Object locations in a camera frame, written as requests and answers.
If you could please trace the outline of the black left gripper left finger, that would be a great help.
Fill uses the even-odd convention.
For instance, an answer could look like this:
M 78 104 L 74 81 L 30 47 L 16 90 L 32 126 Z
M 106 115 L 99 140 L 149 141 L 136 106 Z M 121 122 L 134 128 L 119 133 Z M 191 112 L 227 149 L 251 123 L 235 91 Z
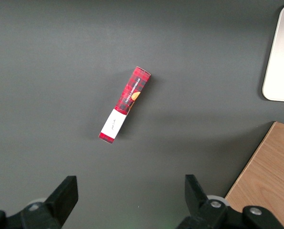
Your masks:
M 76 176 L 67 176 L 44 202 L 28 205 L 20 214 L 24 229 L 61 229 L 78 202 Z

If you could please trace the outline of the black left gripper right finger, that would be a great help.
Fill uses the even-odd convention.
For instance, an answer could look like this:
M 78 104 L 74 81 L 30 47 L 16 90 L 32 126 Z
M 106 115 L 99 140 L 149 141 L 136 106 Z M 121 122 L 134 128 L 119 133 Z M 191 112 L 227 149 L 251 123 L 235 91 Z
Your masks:
M 220 229 L 226 220 L 227 206 L 209 199 L 194 175 L 185 176 L 185 202 L 190 216 L 183 219 L 178 229 Z

